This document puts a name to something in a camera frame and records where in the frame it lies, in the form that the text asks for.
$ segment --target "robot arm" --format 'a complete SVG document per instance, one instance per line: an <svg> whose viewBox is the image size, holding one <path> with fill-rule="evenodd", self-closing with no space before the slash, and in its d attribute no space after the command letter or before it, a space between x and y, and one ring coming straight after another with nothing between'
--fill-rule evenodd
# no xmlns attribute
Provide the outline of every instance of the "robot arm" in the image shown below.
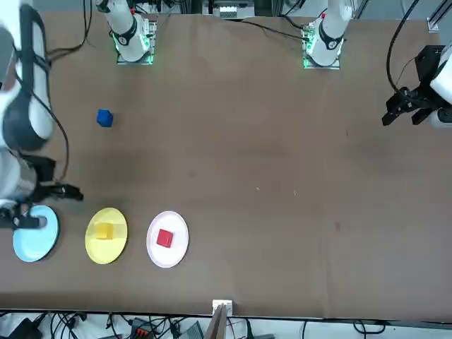
<svg viewBox="0 0 452 339"><path fill-rule="evenodd" d="M348 0L328 0L325 18L319 17L314 23L316 36L308 55L319 66L330 66L338 57L345 29L353 13L348 2Z"/></svg>
<svg viewBox="0 0 452 339"><path fill-rule="evenodd" d="M99 12L107 17L120 55L128 62L140 60L150 49L145 43L146 21L140 14L132 15L127 0L96 0Z"/></svg>
<svg viewBox="0 0 452 339"><path fill-rule="evenodd" d="M426 46L415 63L420 84L414 90L402 87L405 96L395 93L386 102L383 125L392 124L402 113L416 111L411 117L414 125L428 117L434 127L452 127L452 43Z"/></svg>
<svg viewBox="0 0 452 339"><path fill-rule="evenodd" d="M0 92L0 227L35 228L39 218L22 215L23 204L83 195L53 182L55 161L23 154L41 149L53 132L44 23L29 1L8 0L0 5L0 26L11 35L16 59L16 81Z"/></svg>
<svg viewBox="0 0 452 339"><path fill-rule="evenodd" d="M22 81L16 80L10 90L0 92L0 148L39 150L53 131L52 117L32 96L33 91L51 108L44 23L30 3L2 2L0 25L11 34L16 73Z"/></svg>

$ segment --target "paper plate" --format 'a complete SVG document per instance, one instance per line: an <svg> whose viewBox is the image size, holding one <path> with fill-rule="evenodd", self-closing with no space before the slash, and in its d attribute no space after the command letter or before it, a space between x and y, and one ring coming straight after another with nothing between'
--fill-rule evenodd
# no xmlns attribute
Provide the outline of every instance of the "paper plate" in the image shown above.
<svg viewBox="0 0 452 339"><path fill-rule="evenodd" d="M32 217L45 217L47 223L36 230L15 230L13 247L20 260L31 263L44 258L54 247L58 239L59 225L55 212L47 206L34 206L30 210Z"/></svg>
<svg viewBox="0 0 452 339"><path fill-rule="evenodd" d="M97 239L95 226L99 222L114 225L113 239ZM104 208L91 219L85 233L85 247L89 257L95 263L111 263L116 260L126 246L126 218L116 208Z"/></svg>
<svg viewBox="0 0 452 339"><path fill-rule="evenodd" d="M170 248L157 244L160 230L167 230L173 234ZM155 265L162 268L176 266L185 256L189 246L189 229L183 217L172 211L157 215L149 226L146 246L149 257Z"/></svg>

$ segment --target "cube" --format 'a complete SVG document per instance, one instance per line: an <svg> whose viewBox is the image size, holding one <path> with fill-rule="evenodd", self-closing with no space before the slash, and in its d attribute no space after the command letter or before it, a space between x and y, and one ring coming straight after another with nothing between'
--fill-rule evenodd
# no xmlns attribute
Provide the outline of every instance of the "cube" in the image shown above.
<svg viewBox="0 0 452 339"><path fill-rule="evenodd" d="M109 128L113 126L113 114L108 109L99 109L96 121L100 126Z"/></svg>
<svg viewBox="0 0 452 339"><path fill-rule="evenodd" d="M95 225L96 239L112 240L113 239L113 224L108 222L99 222Z"/></svg>
<svg viewBox="0 0 452 339"><path fill-rule="evenodd" d="M158 231L157 244L163 247L170 248L172 243L172 233L160 230Z"/></svg>

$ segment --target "cable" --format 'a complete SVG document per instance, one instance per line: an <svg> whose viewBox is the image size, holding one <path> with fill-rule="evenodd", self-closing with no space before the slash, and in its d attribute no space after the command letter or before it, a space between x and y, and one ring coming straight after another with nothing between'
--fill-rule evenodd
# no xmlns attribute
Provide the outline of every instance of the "cable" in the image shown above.
<svg viewBox="0 0 452 339"><path fill-rule="evenodd" d="M297 35L292 35L292 34L289 34L289 33L281 32L280 30L276 30L274 28L263 26L263 25L260 25L258 23L252 23L251 21L241 21L241 22L242 23L248 23L249 25L253 25L253 26L256 26L256 27L260 27L260 28L262 28L264 30L269 30L270 32L274 32L274 33L277 33L277 34L284 35L285 37L291 37L291 38L294 38L294 39L307 41L307 39L304 38L304 37L299 37Z"/></svg>
<svg viewBox="0 0 452 339"><path fill-rule="evenodd" d="M289 21L289 24L292 25L292 26L294 26L295 28L298 28L299 30L302 30L302 29L303 29L304 25L297 25L297 24L294 23L294 22L292 21L292 19L289 18L288 16L282 16L282 17L283 17L285 20Z"/></svg>
<svg viewBox="0 0 452 339"><path fill-rule="evenodd" d="M120 317L124 319L130 326L132 326L133 320L127 319L123 314L120 314Z"/></svg>
<svg viewBox="0 0 452 339"><path fill-rule="evenodd" d="M50 58L50 62L55 62L56 60L59 60L61 58L64 58L74 52L77 52L86 42L86 40L88 39L88 35L91 29L91 23L93 21L93 3L90 0L90 18L88 21L88 24L86 23L86 0L82 0L82 5L83 5L83 27L84 27L84 32L83 32L83 40L80 44L77 44L74 47L60 47L60 48L56 48L53 49L51 51L48 52L48 54L56 54L61 52L58 55L55 55L53 57Z"/></svg>
<svg viewBox="0 0 452 339"><path fill-rule="evenodd" d="M362 326L362 330L360 330L357 326L356 323L359 323ZM381 330L378 331L368 331L366 329L366 326L364 325L364 323L361 320L355 320L353 321L353 328L359 333L362 334L364 336L364 339L366 339L366 336L369 335L377 335L377 334L382 334L385 330L386 330L386 324L382 323L381 326L383 326L381 328Z"/></svg>
<svg viewBox="0 0 452 339"><path fill-rule="evenodd" d="M305 321L304 323L303 323L303 330L302 330L302 337L301 337L301 339L304 339L304 333L306 332L306 325L308 324L308 322L307 321Z"/></svg>
<svg viewBox="0 0 452 339"><path fill-rule="evenodd" d="M400 75L398 76L397 81L395 82L395 86L397 86L397 84L398 84L400 78L402 78L402 74L403 74L404 70L407 68L407 66L410 64L410 62L413 61L414 59L416 59L416 57L414 57L414 58L408 60L407 63L404 65L404 67L402 68L402 71L400 72Z"/></svg>
<svg viewBox="0 0 452 339"><path fill-rule="evenodd" d="M231 323L231 319L227 319L227 322L229 323L229 326L231 326L231 331L232 331L232 336L234 337L234 339L236 339L235 338L235 332L234 332L234 326L233 326L233 324Z"/></svg>
<svg viewBox="0 0 452 339"><path fill-rule="evenodd" d="M185 320L185 319L186 319L186 316L185 316L184 318L182 318L182 319L179 319L178 321L175 321L175 322L173 323L173 326L177 325L178 323L180 323L181 321L183 321L183 320ZM163 336L164 336L170 329L171 329L171 327L169 327L167 330L163 331L163 333L160 334L158 337L155 337L155 339L161 339L161 338L163 338Z"/></svg>
<svg viewBox="0 0 452 339"><path fill-rule="evenodd" d="M393 81L393 78L391 76L391 70L390 70L391 54L393 51L394 43L396 42L397 36L399 35L400 31L402 30L403 25L405 24L406 20L410 16L412 10L415 9L418 2L419 2L419 0L414 0L412 2L411 6L407 10L407 13L403 16L400 24L398 25L397 29L395 30L394 36L392 37L391 42L389 43L388 55L386 57L386 74L388 75L389 84L394 89L394 91L399 94L399 96L401 98L403 98L405 101L411 102L412 104L416 105L419 108L428 108L429 107L428 102L412 99L411 97L408 97L407 95L405 95L401 90L399 90Z"/></svg>
<svg viewBox="0 0 452 339"><path fill-rule="evenodd" d="M61 331L60 339L63 339L63 334L66 328L69 329L69 335L72 335L73 339L78 339L77 335L73 332L73 326L75 325L75 317L77 316L77 313L74 313L69 319L67 319L66 314L64 314L63 316L59 314L58 316L63 321L64 324L63 330Z"/></svg>
<svg viewBox="0 0 452 339"><path fill-rule="evenodd" d="M325 8L322 12L320 12L320 14L319 14L319 16L317 18L320 18L322 16L322 14L326 12L327 9L328 9L328 7Z"/></svg>
<svg viewBox="0 0 452 339"><path fill-rule="evenodd" d="M114 329L114 324L113 324L113 314L110 313L110 314L108 315L108 319L109 319L109 324L110 324L110 326L112 327L112 331L113 331L114 337L120 339L121 337L118 335L118 333L117 333L116 330Z"/></svg>
<svg viewBox="0 0 452 339"><path fill-rule="evenodd" d="M290 10L287 11L287 13L285 14L285 16L288 16L288 15L290 14L290 12L292 12L292 10L293 10L295 7L297 7L298 4L299 4L299 8L298 8L298 9L300 9L301 7L303 7L303 5L304 5L305 2L306 2L306 0L298 0L297 2L295 2L294 6L292 6L292 7L290 8Z"/></svg>
<svg viewBox="0 0 452 339"><path fill-rule="evenodd" d="M63 171L61 172L61 176L58 178L57 181L61 182L64 180L64 178L66 178L66 174L68 172L68 168L69 168L69 140L68 140L68 135L66 133L66 130L64 129L63 125L61 125L61 122L59 122L57 116L55 116L55 114L53 113L53 111L41 100L41 98L39 98L35 91L29 89L27 87L27 85L23 82L23 80L20 78L20 76L17 74L16 72L16 68L14 68L14 77L16 78L16 80L20 83L20 85L22 86L23 89L25 89L27 91L27 93L31 96L33 96L45 109L46 111L50 114L50 116L52 117L52 119L55 121L55 124L58 126L58 128L60 129L61 133L63 134L63 138L64 138L64 145L66 147L66 159L64 161L64 167L63 167Z"/></svg>
<svg viewBox="0 0 452 339"><path fill-rule="evenodd" d="M138 4L135 4L135 10L136 10L137 7L141 11L142 14L148 14L148 12L146 12L143 7L139 6Z"/></svg>
<svg viewBox="0 0 452 339"><path fill-rule="evenodd" d="M48 315L48 313L49 313L48 311L41 313L39 316L35 318L35 320L33 320L33 323L35 324L36 328L40 327L40 324L44 320L45 316Z"/></svg>

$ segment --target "floor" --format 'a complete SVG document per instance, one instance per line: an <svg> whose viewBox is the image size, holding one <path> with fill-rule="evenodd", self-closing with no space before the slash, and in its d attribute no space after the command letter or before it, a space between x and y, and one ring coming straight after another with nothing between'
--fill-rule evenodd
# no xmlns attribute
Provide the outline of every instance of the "floor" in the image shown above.
<svg viewBox="0 0 452 339"><path fill-rule="evenodd" d="M35 319L40 314L8 314L0 318L0 335L8 336L9 333L25 318L30 320ZM132 319L134 316L126 316L128 319ZM43 332L43 338L50 338L50 315L47 315L40 325L40 330ZM84 322L78 322L74 328L74 332L79 339L88 338L104 338L113 335L111 328L105 329L108 316L106 314L88 314L88 318ZM230 319L234 328L234 334L230 330L230 326L227 327L226 339L239 339L246 335L246 323L243 319ZM209 319L206 318L187 318L183 320L181 324L181 332L184 332L196 321L199 321L201 328L206 333ZM276 320L250 320L251 328L255 336L264 334L273 334L275 338L301 338L303 320L300 321L276 321ZM380 326L366 326L367 331L377 331ZM130 326L120 317L114 317L114 329L117 334L124 334L128 336L130 334ZM61 336L61 328L56 332L55 338L69 338L68 331ZM352 325L344 323L319 323L308 322L304 334L305 339L322 339L322 338L335 338L335 339L360 339L364 336L359 334ZM164 335L162 339L173 338L172 335ZM440 330L430 328L411 328L411 327L398 327L388 326L386 330L380 335L372 335L373 339L446 339L452 338L452 330Z"/></svg>

